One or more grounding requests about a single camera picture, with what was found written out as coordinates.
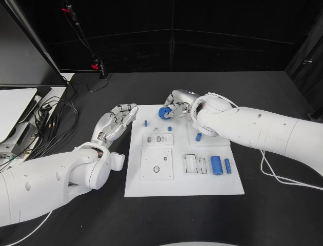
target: computer screen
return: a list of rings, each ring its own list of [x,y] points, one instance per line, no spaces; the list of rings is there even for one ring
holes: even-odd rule
[[[66,86],[7,6],[0,2],[0,86]]]

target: black table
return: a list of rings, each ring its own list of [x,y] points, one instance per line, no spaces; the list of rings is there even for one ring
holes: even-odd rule
[[[72,81],[96,89],[97,74]],[[216,92],[239,106],[305,119],[311,108],[283,72],[119,73],[109,85],[89,93],[74,85],[79,110],[76,130],[54,153],[89,141],[95,124],[118,104],[162,104],[172,89],[200,95]],[[70,113],[60,128],[73,120]],[[323,245],[323,191],[279,184],[259,170],[259,151],[230,144],[245,195],[123,197],[131,128],[109,150],[126,155],[123,168],[110,172],[105,186],[56,209],[20,245],[161,245],[213,241],[236,245]],[[278,175],[323,187],[323,178],[299,162],[268,153]],[[22,238],[43,217],[0,228],[0,245]]]

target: robotic hand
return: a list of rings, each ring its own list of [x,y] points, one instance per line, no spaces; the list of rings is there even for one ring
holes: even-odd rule
[[[214,93],[198,96],[185,90],[171,92],[158,115],[161,119],[190,115],[193,127],[207,136],[220,135],[243,146],[283,155],[323,176],[323,124],[237,107]]]
[[[108,148],[136,111],[135,104],[118,105],[99,119],[90,142],[0,173],[0,227],[41,216],[103,186],[110,169],[119,171],[123,162],[123,155]]]

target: blue battery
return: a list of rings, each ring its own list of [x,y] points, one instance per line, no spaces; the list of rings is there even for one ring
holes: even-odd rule
[[[211,169],[213,169],[213,175],[221,175],[221,161],[220,161],[220,156],[214,155],[210,157],[211,161]]]
[[[197,141],[197,142],[200,141],[200,138],[201,138],[201,133],[198,132],[198,133],[196,134],[196,141]]]
[[[226,173],[230,174],[229,159],[224,159]]]

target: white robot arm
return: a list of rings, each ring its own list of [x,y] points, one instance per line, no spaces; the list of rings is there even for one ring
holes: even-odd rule
[[[190,114],[193,126],[250,148],[273,152],[308,165],[323,176],[323,124],[233,104],[214,93],[198,96],[174,90],[159,109],[162,119]]]
[[[103,186],[110,169],[119,171],[123,162],[123,155],[109,153],[108,147],[136,110],[135,104],[118,105],[99,119],[90,142],[0,173],[0,227],[41,216]]]

